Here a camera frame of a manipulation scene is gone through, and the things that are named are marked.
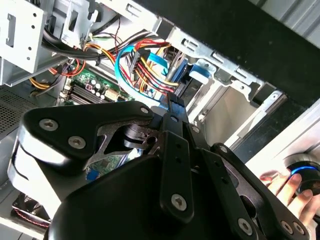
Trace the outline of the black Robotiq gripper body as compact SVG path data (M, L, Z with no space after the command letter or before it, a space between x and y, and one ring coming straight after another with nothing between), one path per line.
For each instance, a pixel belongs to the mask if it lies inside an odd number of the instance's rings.
M160 206L162 162L138 158L69 195L47 231L50 240L194 240L191 224Z

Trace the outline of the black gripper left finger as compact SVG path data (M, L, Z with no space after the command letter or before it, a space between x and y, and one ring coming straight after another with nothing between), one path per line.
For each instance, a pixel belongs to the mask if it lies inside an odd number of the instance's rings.
M184 101L172 93L164 107L121 101L29 110L16 140L16 187L54 216L85 184L90 164L139 149L162 162L161 210L188 223L194 215L190 150L183 136L188 125Z

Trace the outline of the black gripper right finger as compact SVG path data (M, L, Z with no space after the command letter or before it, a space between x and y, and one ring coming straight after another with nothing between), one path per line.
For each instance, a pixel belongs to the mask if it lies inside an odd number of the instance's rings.
M303 224L222 143L208 146L200 130L184 124L188 140L195 240L308 240Z

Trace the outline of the person's bare hand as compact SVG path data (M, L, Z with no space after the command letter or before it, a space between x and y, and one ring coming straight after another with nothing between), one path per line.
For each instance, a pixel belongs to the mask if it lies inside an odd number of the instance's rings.
M259 179L300 222L306 227L310 225L320 208L320 196L313 195L310 189L296 194L302 183L299 173L291 174L289 169L270 171L262 174Z

